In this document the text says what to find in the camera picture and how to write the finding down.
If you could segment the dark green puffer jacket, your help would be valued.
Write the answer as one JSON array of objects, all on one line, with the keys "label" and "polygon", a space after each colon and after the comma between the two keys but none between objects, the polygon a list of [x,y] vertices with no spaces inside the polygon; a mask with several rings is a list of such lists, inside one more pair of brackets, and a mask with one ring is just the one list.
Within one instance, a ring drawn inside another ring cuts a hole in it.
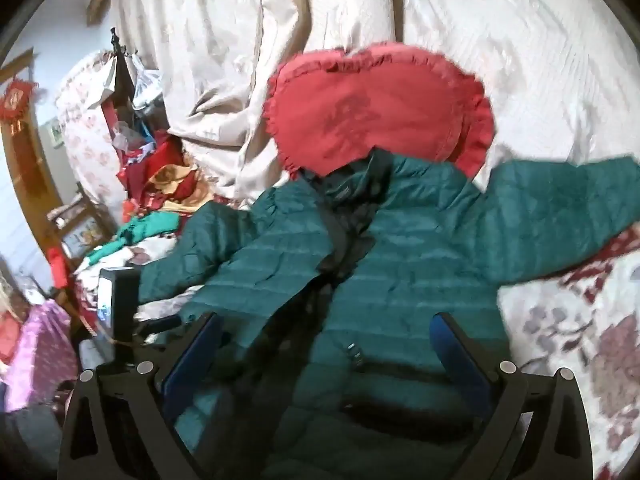
[{"label": "dark green puffer jacket", "polygon": [[445,478],[477,423],[434,316],[507,359],[500,287],[582,262],[638,217],[630,157],[512,160],[480,190],[376,150],[247,210],[209,203],[141,270],[142,304],[190,292],[183,322],[224,322],[178,435],[209,479]]}]

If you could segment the bright green garment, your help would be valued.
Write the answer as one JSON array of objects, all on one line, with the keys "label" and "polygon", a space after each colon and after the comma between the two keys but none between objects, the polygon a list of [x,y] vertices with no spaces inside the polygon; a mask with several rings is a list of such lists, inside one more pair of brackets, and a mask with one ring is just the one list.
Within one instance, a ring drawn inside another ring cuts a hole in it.
[{"label": "bright green garment", "polygon": [[143,217],[132,218],[121,226],[114,237],[101,247],[93,249],[86,257],[89,266],[124,247],[140,243],[148,237],[176,232],[180,226],[180,214],[172,211],[152,211]]}]

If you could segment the wooden chair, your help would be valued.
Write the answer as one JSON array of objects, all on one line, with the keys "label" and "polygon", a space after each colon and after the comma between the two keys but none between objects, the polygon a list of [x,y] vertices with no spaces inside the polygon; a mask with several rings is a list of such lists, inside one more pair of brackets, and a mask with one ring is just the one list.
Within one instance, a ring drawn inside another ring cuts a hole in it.
[{"label": "wooden chair", "polygon": [[78,266],[89,252],[108,242],[116,231],[108,211],[97,205],[80,183],[73,199],[50,210],[46,218],[49,231],[72,266]]}]

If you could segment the pink purple cloth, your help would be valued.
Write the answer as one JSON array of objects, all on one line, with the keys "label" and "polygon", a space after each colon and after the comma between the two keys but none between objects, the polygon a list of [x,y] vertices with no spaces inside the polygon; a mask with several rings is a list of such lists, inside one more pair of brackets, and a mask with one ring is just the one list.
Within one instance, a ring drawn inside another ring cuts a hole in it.
[{"label": "pink purple cloth", "polygon": [[77,374],[70,315],[51,299],[33,306],[6,373],[6,410],[50,401],[58,386]]}]

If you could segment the red yellow floral cloth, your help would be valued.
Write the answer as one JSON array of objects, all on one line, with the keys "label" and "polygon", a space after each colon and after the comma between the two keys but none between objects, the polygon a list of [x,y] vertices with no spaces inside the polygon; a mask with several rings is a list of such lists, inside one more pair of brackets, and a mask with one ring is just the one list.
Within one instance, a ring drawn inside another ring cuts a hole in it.
[{"label": "red yellow floral cloth", "polygon": [[127,194],[123,222],[150,211],[190,216],[214,199],[198,165],[184,158],[181,139],[166,130],[156,130],[153,142],[123,152],[117,177]]}]

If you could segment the floral red white blanket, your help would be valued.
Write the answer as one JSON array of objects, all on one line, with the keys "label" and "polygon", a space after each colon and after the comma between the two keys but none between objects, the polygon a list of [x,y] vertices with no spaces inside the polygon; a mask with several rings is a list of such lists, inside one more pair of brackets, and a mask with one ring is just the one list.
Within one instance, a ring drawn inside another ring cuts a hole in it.
[{"label": "floral red white blanket", "polygon": [[639,228],[564,273],[500,289],[515,363],[571,370],[588,418],[594,475],[639,475]]}]

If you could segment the pink floral fabric pile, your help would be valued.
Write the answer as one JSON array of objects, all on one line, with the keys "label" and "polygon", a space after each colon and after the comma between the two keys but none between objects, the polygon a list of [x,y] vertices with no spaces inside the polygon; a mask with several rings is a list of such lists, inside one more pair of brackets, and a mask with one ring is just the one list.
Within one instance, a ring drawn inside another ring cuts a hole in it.
[{"label": "pink floral fabric pile", "polygon": [[107,79],[114,73],[113,53],[99,50],[87,54],[63,76],[53,104],[76,180],[93,203],[120,223],[126,192],[117,179],[119,160],[101,108]]}]

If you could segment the red chinese knot decoration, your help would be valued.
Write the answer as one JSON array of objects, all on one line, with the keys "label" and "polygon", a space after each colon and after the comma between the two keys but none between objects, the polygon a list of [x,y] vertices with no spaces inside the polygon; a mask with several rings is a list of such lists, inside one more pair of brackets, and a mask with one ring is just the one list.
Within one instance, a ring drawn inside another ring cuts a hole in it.
[{"label": "red chinese knot decoration", "polygon": [[2,122],[19,122],[29,109],[32,95],[38,88],[33,81],[14,78],[1,96],[0,119]]}]

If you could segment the red heart ruffled pillow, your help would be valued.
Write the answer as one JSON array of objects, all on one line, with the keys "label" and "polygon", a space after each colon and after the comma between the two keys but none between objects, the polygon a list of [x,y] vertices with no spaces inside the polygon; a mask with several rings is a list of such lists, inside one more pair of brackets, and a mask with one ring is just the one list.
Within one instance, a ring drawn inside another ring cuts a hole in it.
[{"label": "red heart ruffled pillow", "polygon": [[495,136],[474,75],[399,42],[296,54],[270,77],[262,116],[282,167],[321,177],[382,148],[474,178]]}]

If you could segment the cream embroidered quilt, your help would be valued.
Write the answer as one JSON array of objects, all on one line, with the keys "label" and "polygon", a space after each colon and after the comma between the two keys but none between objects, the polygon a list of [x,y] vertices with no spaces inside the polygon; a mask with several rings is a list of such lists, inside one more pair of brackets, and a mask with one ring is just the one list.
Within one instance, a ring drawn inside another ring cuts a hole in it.
[{"label": "cream embroidered quilt", "polygon": [[239,205],[285,179],[260,115],[297,52],[397,40],[445,55],[483,81],[491,165],[639,151],[639,52],[603,0],[110,0],[110,12],[162,73],[171,132]]}]

